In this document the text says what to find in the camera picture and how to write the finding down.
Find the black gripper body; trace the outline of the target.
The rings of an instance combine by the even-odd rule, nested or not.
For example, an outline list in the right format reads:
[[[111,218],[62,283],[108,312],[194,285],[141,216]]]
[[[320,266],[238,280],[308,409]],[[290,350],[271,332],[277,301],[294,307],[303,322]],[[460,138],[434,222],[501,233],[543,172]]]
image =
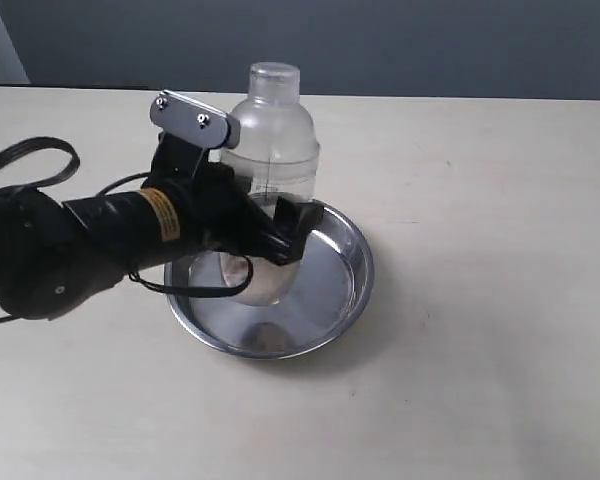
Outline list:
[[[186,250],[248,255],[241,249],[241,217],[249,199],[232,168],[202,148],[168,133],[158,136],[147,186],[172,201]]]

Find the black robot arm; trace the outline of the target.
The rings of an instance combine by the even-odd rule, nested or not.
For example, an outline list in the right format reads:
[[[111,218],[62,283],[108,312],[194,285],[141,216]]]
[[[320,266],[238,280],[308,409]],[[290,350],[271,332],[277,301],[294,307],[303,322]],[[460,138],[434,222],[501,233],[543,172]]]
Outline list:
[[[139,282],[143,270],[205,251],[277,266],[302,258],[320,203],[283,196],[268,215],[231,167],[173,135],[158,139],[134,191],[115,182],[92,197],[47,196],[77,171],[77,155],[52,177],[0,188],[3,322],[55,319],[124,279]]]

